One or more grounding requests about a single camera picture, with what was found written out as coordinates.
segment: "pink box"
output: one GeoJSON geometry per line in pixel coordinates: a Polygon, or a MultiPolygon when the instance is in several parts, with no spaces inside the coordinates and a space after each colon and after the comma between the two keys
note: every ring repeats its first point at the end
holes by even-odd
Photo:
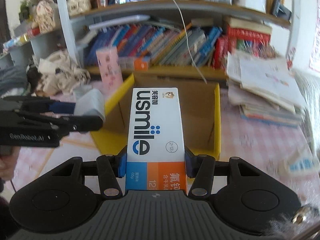
{"type": "Polygon", "coordinates": [[[117,47],[96,51],[103,86],[115,90],[123,83],[117,47]]]}

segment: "person's hand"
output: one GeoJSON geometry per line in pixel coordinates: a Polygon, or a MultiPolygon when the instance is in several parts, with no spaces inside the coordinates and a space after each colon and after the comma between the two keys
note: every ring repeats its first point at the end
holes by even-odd
{"type": "Polygon", "coordinates": [[[0,156],[0,178],[10,180],[14,176],[20,147],[12,147],[11,155],[0,156]]]}

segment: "stack of books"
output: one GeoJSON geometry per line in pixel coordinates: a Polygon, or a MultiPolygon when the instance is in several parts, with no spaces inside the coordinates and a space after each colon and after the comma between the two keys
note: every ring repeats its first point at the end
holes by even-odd
{"type": "Polygon", "coordinates": [[[241,117],[268,124],[298,127],[306,102],[286,59],[259,59],[236,51],[228,54],[230,103],[239,106],[241,117]]]}
{"type": "Polygon", "coordinates": [[[219,27],[186,26],[187,33],[173,25],[159,22],[121,25],[104,28],[92,41],[91,49],[84,58],[85,65],[97,65],[96,51],[116,46],[121,57],[148,57],[153,65],[212,64],[214,45],[222,33],[219,27]]]}
{"type": "Polygon", "coordinates": [[[216,43],[212,64],[214,69],[222,68],[221,61],[228,51],[233,53],[237,49],[258,56],[261,47],[270,43],[272,34],[270,26],[232,17],[225,17],[223,23],[225,35],[216,43]]]}

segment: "round pad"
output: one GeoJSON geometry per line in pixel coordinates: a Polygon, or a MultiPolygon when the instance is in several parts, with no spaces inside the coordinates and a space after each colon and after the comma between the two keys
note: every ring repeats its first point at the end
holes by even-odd
{"type": "Polygon", "coordinates": [[[63,232],[85,222],[97,199],[86,186],[68,177],[51,176],[19,190],[10,201],[13,218],[39,233],[63,232]]]}
{"type": "Polygon", "coordinates": [[[270,220],[288,217],[300,207],[298,196],[274,179],[244,180],[229,184],[213,197],[213,207],[222,220],[249,234],[270,228],[270,220]]]}
{"type": "Polygon", "coordinates": [[[36,194],[32,199],[32,203],[37,209],[54,211],[66,206],[69,200],[68,193],[61,190],[48,189],[36,194]]]}
{"type": "Polygon", "coordinates": [[[266,190],[251,190],[241,197],[242,203],[252,210],[269,211],[274,209],[278,203],[278,197],[266,190]]]}

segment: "screw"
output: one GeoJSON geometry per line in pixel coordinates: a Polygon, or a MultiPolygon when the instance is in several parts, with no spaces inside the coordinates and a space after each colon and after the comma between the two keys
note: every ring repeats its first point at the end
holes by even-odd
{"type": "Polygon", "coordinates": [[[120,192],[116,188],[107,188],[103,193],[106,196],[117,196],[120,192]]]}
{"type": "Polygon", "coordinates": [[[204,188],[197,187],[191,190],[191,193],[195,196],[204,196],[207,195],[208,192],[204,188]]]}

